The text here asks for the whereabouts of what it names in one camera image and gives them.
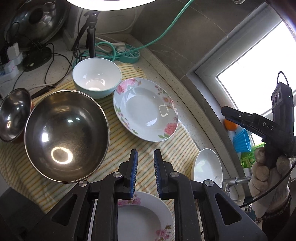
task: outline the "teal power cord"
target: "teal power cord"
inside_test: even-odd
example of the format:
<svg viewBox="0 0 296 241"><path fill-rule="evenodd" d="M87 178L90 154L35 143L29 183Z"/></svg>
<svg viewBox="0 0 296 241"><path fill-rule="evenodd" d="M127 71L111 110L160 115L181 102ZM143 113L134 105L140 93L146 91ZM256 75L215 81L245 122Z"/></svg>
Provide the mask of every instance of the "teal power cord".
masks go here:
<svg viewBox="0 0 296 241"><path fill-rule="evenodd" d="M109 59L109 60L111 60L111 61L114 61L114 60L116 60L116 59L118 59L118 58L120 58L120 56L122 55L122 54L126 54L126 53L130 53L130 52L133 52L133 51L137 51L137 50L140 50L140 49L142 49L142 48L146 48L146 47L148 47L148 46L150 46L151 44L154 44L155 42L157 42L158 40L160 40L162 37L164 37L166 34L167 34L167 32L175 25L175 23L177 22L177 20L181 17L181 15L183 14L183 12L189 7L189 5L193 2L194 0L189 0L187 3L186 3L186 5L182 8L182 10L179 12L179 14L175 17L175 19L174 19L174 21L168 26L168 28L158 37L158 38L156 38L155 40L153 40L153 41L151 41L150 43L148 43L148 44L146 44L146 45L143 45L143 46L141 46L141 47L139 47L139 48L135 48L135 49L133 49L133 50L129 50L129 51L125 51L125 52L123 52L123 53L118 53L118 52L116 52L116 50L115 50L115 48L114 48L114 46L111 44L111 43L109 43L109 42L99 42L99 43L97 43L96 44L96 46L98 46L98 45L102 45L102 44L108 44L110 47L111 47L111 49L112 49L112 53L113 53L113 55L110 55L107 51L103 51L103 50L96 50L96 52L101 52L101 53L104 53L105 55L101 55L101 54L96 54L96 56L97 57L100 57L100 58L106 58L106 59ZM87 51L85 51L84 53L83 53L83 55L82 55L82 57L88 57L89 56L89 51L87 50Z"/></svg>

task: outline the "hand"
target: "hand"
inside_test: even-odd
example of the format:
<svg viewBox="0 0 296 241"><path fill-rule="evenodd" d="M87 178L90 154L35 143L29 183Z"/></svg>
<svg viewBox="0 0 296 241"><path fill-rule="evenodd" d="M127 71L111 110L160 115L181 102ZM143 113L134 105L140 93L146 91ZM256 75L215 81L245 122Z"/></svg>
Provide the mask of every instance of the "hand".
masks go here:
<svg viewBox="0 0 296 241"><path fill-rule="evenodd" d="M276 167L272 170L269 170L265 164L265 155L264 155L264 147L259 147L254 151L256 162L252 165L252 179L250 181L250 192L252 197L256 198L267 190L272 188L279 179L281 179L292 167L290 160L286 156L280 156L277 159ZM258 218L262 217L262 215L266 213L273 213L279 210L287 201L289 196L289 182L290 175L270 194L273 196L272 198L260 199L253 204L257 204L260 201L260 205L257 205L257 209L255 208L255 213Z"/></svg>

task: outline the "screw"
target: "screw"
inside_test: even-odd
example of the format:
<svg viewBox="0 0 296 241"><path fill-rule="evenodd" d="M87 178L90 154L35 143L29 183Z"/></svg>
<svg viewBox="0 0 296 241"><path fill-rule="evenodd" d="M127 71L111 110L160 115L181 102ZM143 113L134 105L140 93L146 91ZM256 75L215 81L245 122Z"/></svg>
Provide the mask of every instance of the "screw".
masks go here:
<svg viewBox="0 0 296 241"><path fill-rule="evenodd" d="M78 183L79 186L85 187L87 185L87 181L83 180Z"/></svg>
<svg viewBox="0 0 296 241"><path fill-rule="evenodd" d="M113 176L114 176L114 177L121 177L122 174L121 174L121 172L114 172L114 173L113 173Z"/></svg>
<svg viewBox="0 0 296 241"><path fill-rule="evenodd" d="M177 172L171 172L170 173L170 176L171 177L178 177L179 176L179 173L177 173Z"/></svg>
<svg viewBox="0 0 296 241"><path fill-rule="evenodd" d="M212 180L208 179L208 180L205 180L205 185L208 187L211 187L214 185L214 182Z"/></svg>

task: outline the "light blue bowl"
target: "light blue bowl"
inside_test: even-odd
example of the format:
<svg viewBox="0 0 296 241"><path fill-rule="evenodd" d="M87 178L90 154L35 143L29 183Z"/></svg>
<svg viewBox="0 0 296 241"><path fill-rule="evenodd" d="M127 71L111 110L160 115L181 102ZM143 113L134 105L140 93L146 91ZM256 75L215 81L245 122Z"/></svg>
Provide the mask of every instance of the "light blue bowl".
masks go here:
<svg viewBox="0 0 296 241"><path fill-rule="evenodd" d="M246 129L242 129L236 136L234 136L232 142L237 153L249 152L251 150L250 138Z"/></svg>
<svg viewBox="0 0 296 241"><path fill-rule="evenodd" d="M75 87L94 99L110 95L121 82L119 67L105 58L87 58L73 69Z"/></svg>

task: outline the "person's arm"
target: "person's arm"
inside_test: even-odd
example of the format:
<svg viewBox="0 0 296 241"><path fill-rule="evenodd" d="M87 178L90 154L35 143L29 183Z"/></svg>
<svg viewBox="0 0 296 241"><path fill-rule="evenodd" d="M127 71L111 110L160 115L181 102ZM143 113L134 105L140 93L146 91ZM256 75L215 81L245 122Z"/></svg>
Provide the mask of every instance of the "person's arm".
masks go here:
<svg viewBox="0 0 296 241"><path fill-rule="evenodd" d="M282 178L291 168L291 162L286 156L280 156L274 171L270 171L265 164L264 147L257 148L254 152L256 162L252 166L252 179L250 191L252 197L256 198L272 188L270 184L272 175ZM262 218L262 231L268 240L273 240L287 223L290 217L290 191L288 187L290 176L288 176L277 188L270 203L263 203L266 209L264 215L261 210L255 210L258 218Z"/></svg>

